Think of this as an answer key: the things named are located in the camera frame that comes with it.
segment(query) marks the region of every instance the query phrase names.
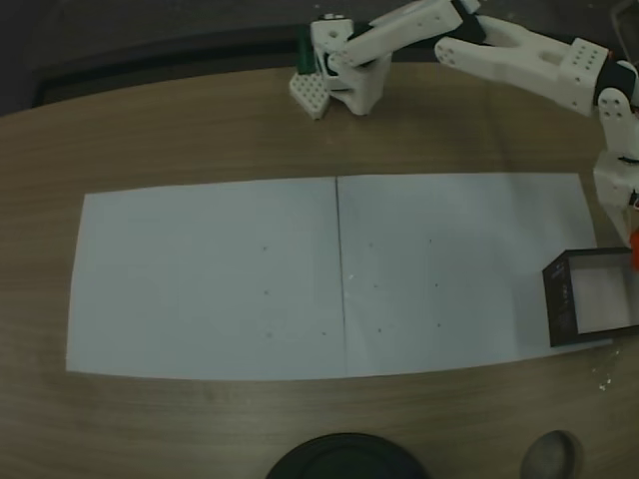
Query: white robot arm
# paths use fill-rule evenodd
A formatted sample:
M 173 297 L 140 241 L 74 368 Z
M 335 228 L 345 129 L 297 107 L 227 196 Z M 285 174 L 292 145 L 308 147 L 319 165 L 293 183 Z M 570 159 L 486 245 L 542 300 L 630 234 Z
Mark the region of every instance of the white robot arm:
M 367 115 L 382 96 L 392 53 L 429 40 L 443 65 L 520 87 L 584 116 L 597 112 L 606 138 L 594 169 L 597 196 L 625 244 L 639 241 L 639 225 L 631 221 L 639 210 L 637 71 L 594 43 L 561 43 L 476 16 L 478 8 L 477 0 L 420 0 L 377 18 L 358 35 L 351 20 L 326 16 L 311 24 L 316 71 L 295 74 L 291 93 L 314 119 L 330 98 Z

